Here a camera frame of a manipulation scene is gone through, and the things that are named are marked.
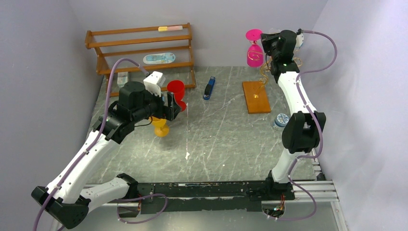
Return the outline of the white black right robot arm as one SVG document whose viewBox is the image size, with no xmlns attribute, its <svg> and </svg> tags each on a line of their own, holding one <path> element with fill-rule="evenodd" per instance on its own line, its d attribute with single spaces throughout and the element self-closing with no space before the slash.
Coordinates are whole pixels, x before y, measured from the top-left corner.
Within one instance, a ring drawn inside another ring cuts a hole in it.
<svg viewBox="0 0 408 231">
<path fill-rule="evenodd" d="M 309 100 L 300 79 L 300 70 L 294 59 L 294 51 L 303 40 L 302 31 L 260 35 L 264 53 L 271 57 L 271 74 L 287 100 L 290 117 L 282 132 L 283 152 L 271 171 L 272 182 L 264 187 L 267 198 L 275 200 L 290 183 L 290 175 L 298 158 L 309 158 L 313 149 L 322 152 L 323 128 L 326 122 Z"/>
</svg>

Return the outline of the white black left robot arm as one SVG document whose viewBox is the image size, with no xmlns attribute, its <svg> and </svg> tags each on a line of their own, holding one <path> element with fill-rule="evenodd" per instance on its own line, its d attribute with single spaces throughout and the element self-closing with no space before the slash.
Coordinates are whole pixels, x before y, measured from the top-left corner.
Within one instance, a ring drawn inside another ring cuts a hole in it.
<svg viewBox="0 0 408 231">
<path fill-rule="evenodd" d="M 66 229 L 78 226 L 89 212 L 113 201 L 132 202 L 140 195 L 138 182 L 122 173 L 111 181 L 85 188 L 98 163 L 118 147 L 135 125 L 145 119 L 172 121 L 181 107 L 174 93 L 163 96 L 143 83 L 131 81 L 120 89 L 118 99 L 108 104 L 87 140 L 67 167 L 47 186 L 37 186 L 31 193 Z"/>
</svg>

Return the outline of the red plastic wine glass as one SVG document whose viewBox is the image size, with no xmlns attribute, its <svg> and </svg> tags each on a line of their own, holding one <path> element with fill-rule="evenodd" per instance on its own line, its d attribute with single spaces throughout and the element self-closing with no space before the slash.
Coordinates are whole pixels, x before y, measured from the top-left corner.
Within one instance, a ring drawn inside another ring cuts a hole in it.
<svg viewBox="0 0 408 231">
<path fill-rule="evenodd" d="M 185 95 L 184 83 L 181 80 L 172 80 L 168 83 L 167 90 L 174 93 L 176 103 L 181 107 L 181 111 L 183 112 L 187 108 L 186 103 L 183 101 Z"/>
</svg>

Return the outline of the pink plastic wine glass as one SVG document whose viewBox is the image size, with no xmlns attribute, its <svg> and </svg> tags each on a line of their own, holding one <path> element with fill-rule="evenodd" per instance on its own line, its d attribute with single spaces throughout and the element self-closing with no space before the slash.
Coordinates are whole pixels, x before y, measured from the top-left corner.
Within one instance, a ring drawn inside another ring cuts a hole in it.
<svg viewBox="0 0 408 231">
<path fill-rule="evenodd" d="M 261 34 L 262 31 L 260 29 L 248 30 L 245 34 L 245 38 L 251 44 L 246 55 L 246 61 L 249 67 L 260 67 L 264 62 L 263 50 L 257 43 L 261 39 Z"/>
</svg>

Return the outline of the yellow plastic wine glass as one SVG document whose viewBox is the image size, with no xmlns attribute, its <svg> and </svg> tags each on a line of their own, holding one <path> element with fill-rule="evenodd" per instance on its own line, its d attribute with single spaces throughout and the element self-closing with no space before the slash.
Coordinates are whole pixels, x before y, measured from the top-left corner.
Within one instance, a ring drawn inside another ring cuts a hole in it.
<svg viewBox="0 0 408 231">
<path fill-rule="evenodd" d="M 152 125 L 154 126 L 154 133 L 157 137 L 165 137 L 169 133 L 169 127 L 166 124 L 166 119 L 152 117 Z"/>
</svg>

